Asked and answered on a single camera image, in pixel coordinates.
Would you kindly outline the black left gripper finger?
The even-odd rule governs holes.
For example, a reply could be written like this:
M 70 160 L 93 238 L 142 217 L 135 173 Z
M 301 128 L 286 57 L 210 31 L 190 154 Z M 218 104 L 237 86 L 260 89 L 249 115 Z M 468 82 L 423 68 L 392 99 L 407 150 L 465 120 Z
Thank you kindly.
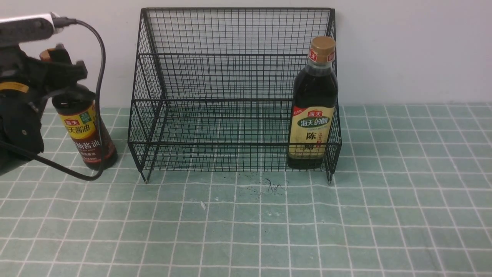
M 72 85 L 61 89 L 42 86 L 39 112 L 44 112 L 47 102 L 51 99 L 57 112 L 84 112 L 93 105 L 96 93 L 84 85 Z
M 72 63 L 63 44 L 42 51 L 39 58 L 47 66 L 41 86 L 43 93 L 88 93 L 88 88 L 79 84 L 87 77 L 85 63 Z

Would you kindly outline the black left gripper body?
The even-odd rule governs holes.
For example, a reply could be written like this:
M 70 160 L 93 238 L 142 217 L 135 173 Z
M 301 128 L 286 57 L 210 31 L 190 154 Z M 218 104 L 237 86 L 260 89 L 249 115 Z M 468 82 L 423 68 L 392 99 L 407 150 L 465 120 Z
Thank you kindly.
M 0 69 L 1 142 L 36 155 L 42 153 L 46 66 L 19 46 L 7 46 L 1 48 Z

